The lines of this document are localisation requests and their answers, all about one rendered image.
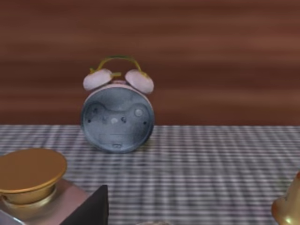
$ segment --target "plaid fabric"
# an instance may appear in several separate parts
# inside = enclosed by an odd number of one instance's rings
[[[50,148],[65,178],[89,193],[107,184],[110,225],[271,225],[300,160],[300,127],[158,126],[128,154],[93,149],[79,126],[0,126],[0,154]]]

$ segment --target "gold lid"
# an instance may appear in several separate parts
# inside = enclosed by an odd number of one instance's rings
[[[300,172],[290,184],[286,194],[275,200],[272,216],[280,225],[298,225],[300,221]]]
[[[62,154],[49,149],[19,150],[0,157],[0,194],[10,204],[47,198],[67,169]]]

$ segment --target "wooden wall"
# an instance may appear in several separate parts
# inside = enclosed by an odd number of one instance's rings
[[[4,1],[0,123],[78,124],[114,54],[152,76],[157,124],[300,125],[298,0]]]

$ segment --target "table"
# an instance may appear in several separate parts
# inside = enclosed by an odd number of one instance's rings
[[[109,187],[110,225],[270,225],[300,160],[300,127],[156,126],[128,154],[93,149],[79,126],[2,125],[0,154],[50,148],[65,178],[88,193]]]

